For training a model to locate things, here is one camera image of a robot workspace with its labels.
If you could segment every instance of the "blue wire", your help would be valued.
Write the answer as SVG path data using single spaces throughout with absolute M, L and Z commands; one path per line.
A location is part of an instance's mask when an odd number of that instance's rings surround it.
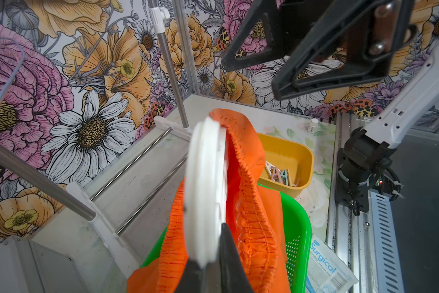
M 17 45 L 17 47 L 19 47 L 19 50 L 21 50 L 21 59 L 19 60 L 19 63 L 17 64 L 16 68 L 14 69 L 14 71 L 12 72 L 11 76 L 9 77 L 8 81 L 6 82 L 6 84 L 4 85 L 4 88 L 0 91 L 0 105 L 1 105 L 1 101 L 3 100 L 3 98 L 5 97 L 5 93 L 8 91 L 8 87 L 11 85 L 12 81 L 14 80 L 14 78 L 16 77 L 17 72 L 19 71 L 19 68 L 21 67 L 22 63 L 24 62 L 24 57 L 25 57 L 25 52 L 22 49 L 22 47 L 16 43 L 13 39 L 11 38 L 0 38 L 0 40 L 10 40 L 12 41 L 14 44 Z

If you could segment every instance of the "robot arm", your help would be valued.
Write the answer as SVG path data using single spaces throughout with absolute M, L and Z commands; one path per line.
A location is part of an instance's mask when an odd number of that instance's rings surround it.
M 344 148 L 339 150 L 337 202 L 347 205 L 355 215 L 360 210 L 367 211 L 365 193 L 385 170 L 391 171 L 390 156 L 409 129 L 438 99 L 439 44 L 395 100 L 368 125 L 353 131 Z

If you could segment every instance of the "floral wallpaper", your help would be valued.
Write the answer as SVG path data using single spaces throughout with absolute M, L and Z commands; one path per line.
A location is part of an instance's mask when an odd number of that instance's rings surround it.
M 62 188 L 86 185 L 168 114 L 176 103 L 147 10 L 146 0 L 0 0 L 0 90 L 18 45 L 25 52 L 0 106 L 0 144 Z M 188 24 L 196 63 L 210 64 L 211 37 Z M 166 34 L 185 96 L 174 19 Z M 0 242 L 35 232 L 62 207 L 0 166 Z
M 252 0 L 186 1 L 189 19 L 201 23 L 201 31 L 205 30 L 208 34 L 206 38 L 212 39 L 213 60 L 196 62 L 202 94 L 323 120 L 332 120 L 336 112 L 353 112 L 363 116 L 379 114 L 418 72 L 439 40 L 439 0 L 417 1 L 410 22 L 417 25 L 419 34 L 410 45 L 394 55 L 391 70 L 384 80 L 277 101 L 270 84 L 287 57 L 231 73 L 225 72 L 221 62 L 221 57 L 236 35 Z M 265 46 L 263 24 L 259 21 L 236 56 L 259 52 Z M 339 49 L 322 63 L 310 63 L 300 76 L 305 78 L 336 69 L 344 64 L 345 56 L 346 51 Z M 438 118 L 439 101 L 417 125 L 430 127 Z

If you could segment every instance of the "yellow plastic bin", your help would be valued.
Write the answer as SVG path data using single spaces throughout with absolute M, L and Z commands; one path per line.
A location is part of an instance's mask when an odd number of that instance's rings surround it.
M 298 187 L 291 187 L 272 181 L 268 172 L 263 168 L 258 183 L 281 191 L 291 197 L 297 197 L 303 189 L 309 186 L 314 171 L 314 154 L 304 144 L 299 144 L 275 136 L 257 133 L 265 150 L 266 160 L 280 169 L 288 169 L 291 182 Z

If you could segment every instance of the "green plastic basket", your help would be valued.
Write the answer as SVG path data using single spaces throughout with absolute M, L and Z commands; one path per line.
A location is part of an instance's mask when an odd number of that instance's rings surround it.
M 306 285 L 312 229 L 305 209 L 292 197 L 280 192 L 283 208 L 283 229 L 285 231 L 286 271 L 291 293 L 303 293 Z M 141 267 L 149 265 L 161 254 L 162 243 L 167 228 L 146 257 Z

